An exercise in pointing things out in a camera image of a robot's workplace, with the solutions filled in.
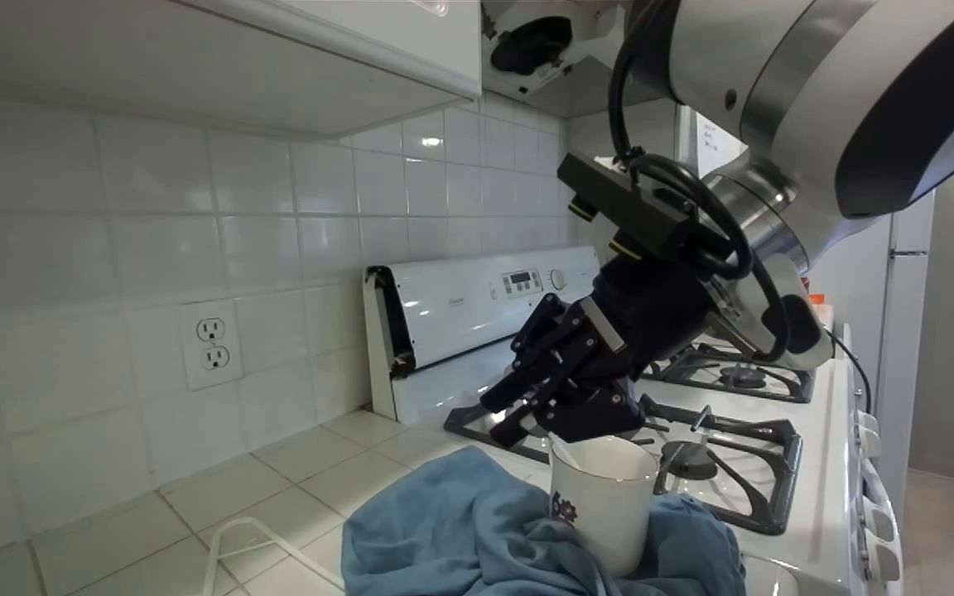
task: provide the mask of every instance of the kitchen cabinet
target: kitchen cabinet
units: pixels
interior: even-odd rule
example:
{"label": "kitchen cabinet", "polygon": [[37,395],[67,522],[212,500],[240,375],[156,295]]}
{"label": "kitchen cabinet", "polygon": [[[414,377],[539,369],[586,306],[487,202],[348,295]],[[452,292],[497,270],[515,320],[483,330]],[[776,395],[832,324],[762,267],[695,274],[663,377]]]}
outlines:
{"label": "kitchen cabinet", "polygon": [[0,91],[315,137],[480,91],[477,0],[232,7],[241,0],[0,0]]}

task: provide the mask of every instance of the white tile wall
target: white tile wall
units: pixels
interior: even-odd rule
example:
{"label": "white tile wall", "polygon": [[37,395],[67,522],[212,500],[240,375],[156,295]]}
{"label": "white tile wall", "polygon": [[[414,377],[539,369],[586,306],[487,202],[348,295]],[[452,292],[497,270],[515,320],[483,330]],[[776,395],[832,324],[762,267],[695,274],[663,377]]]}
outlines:
{"label": "white tile wall", "polygon": [[[359,270],[570,245],[559,140],[505,102],[310,143],[0,98],[0,546],[362,407]],[[186,386],[189,301],[232,301],[241,379]]]}

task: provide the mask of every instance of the stove top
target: stove top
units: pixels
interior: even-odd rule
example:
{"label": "stove top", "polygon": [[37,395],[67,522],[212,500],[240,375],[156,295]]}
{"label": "stove top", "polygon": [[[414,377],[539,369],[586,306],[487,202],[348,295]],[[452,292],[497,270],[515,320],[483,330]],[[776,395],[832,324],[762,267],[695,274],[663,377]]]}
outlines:
{"label": "stove top", "polygon": [[809,404],[811,375],[743,357],[729,341],[703,337],[645,367],[648,379],[733,389],[745,398]]}
{"label": "stove top", "polygon": [[[639,398],[645,428],[625,441],[644,444],[660,461],[656,492],[689,492],[718,519],[751,534],[784,534],[803,438],[790,420],[733,420],[706,410],[683,410]],[[497,412],[483,407],[457,407],[443,430],[491,441]],[[515,454],[546,462],[546,432],[532,430]]]}

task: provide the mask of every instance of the robotic arm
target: robotic arm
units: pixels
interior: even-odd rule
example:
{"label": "robotic arm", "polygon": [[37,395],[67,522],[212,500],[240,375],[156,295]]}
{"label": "robotic arm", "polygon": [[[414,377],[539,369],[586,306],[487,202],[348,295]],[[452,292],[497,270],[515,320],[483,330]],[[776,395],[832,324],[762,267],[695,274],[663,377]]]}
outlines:
{"label": "robotic arm", "polygon": [[[521,3],[559,17],[584,0]],[[591,20],[603,26],[586,28],[613,38],[599,8]],[[620,26],[616,160],[559,165],[572,216],[616,224],[616,257],[591,297],[546,295],[515,337],[515,367],[480,398],[483,410],[507,410],[501,444],[532,422],[565,441],[644,428],[628,379],[703,330],[760,361],[822,363],[828,337],[803,274],[834,240],[954,175],[954,0],[633,0]],[[539,46],[497,38],[501,52]],[[527,64],[509,77],[546,87],[565,77],[570,56],[544,44],[539,56],[494,65]],[[628,77],[734,131],[750,152],[706,178],[645,156],[622,123]]]}

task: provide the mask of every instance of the outlet cover plate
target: outlet cover plate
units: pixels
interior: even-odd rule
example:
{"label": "outlet cover plate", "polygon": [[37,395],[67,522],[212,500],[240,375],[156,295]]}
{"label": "outlet cover plate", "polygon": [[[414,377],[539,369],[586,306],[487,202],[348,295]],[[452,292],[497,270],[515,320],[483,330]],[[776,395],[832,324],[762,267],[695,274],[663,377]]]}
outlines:
{"label": "outlet cover plate", "polygon": [[186,386],[212,386],[241,377],[240,320],[232,301],[176,306],[176,334],[186,361]]}

